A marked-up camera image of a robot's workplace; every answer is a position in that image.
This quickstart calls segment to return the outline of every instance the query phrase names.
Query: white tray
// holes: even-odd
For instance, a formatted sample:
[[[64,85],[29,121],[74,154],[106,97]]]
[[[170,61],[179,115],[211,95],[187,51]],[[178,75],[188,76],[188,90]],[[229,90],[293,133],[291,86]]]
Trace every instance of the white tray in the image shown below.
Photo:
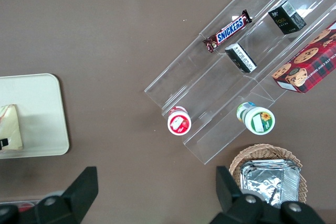
[[[49,73],[0,77],[0,106],[16,104],[23,150],[0,159],[62,155],[69,149],[59,82]]]

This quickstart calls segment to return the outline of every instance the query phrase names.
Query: wicker basket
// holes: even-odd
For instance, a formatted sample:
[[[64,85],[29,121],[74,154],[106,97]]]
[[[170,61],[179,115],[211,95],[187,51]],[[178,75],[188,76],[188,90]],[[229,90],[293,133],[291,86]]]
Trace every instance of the wicker basket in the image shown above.
[[[302,167],[300,161],[286,149],[274,147],[270,144],[256,144],[241,151],[230,165],[230,173],[240,187],[240,166],[246,161],[262,159],[291,159],[299,167]],[[306,203],[307,181],[300,174],[299,184],[299,202]]]

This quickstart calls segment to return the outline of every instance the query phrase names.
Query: candy bar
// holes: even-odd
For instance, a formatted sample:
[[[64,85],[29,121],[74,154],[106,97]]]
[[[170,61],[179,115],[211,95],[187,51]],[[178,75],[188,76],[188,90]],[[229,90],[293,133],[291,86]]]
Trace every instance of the candy bar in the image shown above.
[[[248,23],[251,23],[252,19],[248,15],[247,11],[244,10],[242,15],[228,24],[226,27],[222,28],[215,35],[208,37],[203,40],[203,43],[206,45],[207,49],[210,52],[213,52],[220,44],[230,38],[232,35],[237,33],[239,30],[242,30]]]

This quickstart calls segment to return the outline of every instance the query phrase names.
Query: snack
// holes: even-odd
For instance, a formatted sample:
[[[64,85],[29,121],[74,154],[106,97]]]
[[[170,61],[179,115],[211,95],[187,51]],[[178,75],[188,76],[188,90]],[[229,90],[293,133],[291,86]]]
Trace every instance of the snack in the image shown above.
[[[257,65],[239,43],[228,46],[225,48],[225,52],[241,72],[251,73],[257,68]]]
[[[244,102],[237,108],[237,118],[256,135],[267,134],[275,125],[273,113],[266,108],[257,107],[252,102]]]
[[[288,2],[283,1],[268,12],[283,34],[290,34],[303,29],[306,22]]]
[[[182,136],[191,129],[191,119],[185,108],[175,106],[169,111],[168,129],[177,136]]]
[[[336,22],[322,31],[272,77],[283,89],[306,93],[336,65]]]
[[[248,23],[251,23],[252,19],[248,15],[246,10],[243,10],[241,16],[236,18],[226,27],[222,28],[216,34],[208,37],[207,39],[203,40],[203,43],[206,45],[209,52],[214,52],[215,48],[217,48],[220,44],[230,38],[233,34],[242,30]]]
[[[13,104],[0,108],[0,140],[2,151],[23,148],[17,113]]]

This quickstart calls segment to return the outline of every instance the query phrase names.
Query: foil container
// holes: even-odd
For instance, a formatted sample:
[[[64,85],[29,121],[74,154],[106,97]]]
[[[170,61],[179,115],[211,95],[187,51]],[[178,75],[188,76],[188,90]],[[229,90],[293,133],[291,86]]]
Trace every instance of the foil container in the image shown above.
[[[285,201],[298,201],[301,169],[285,159],[248,161],[240,168],[240,187],[262,195],[280,208]]]

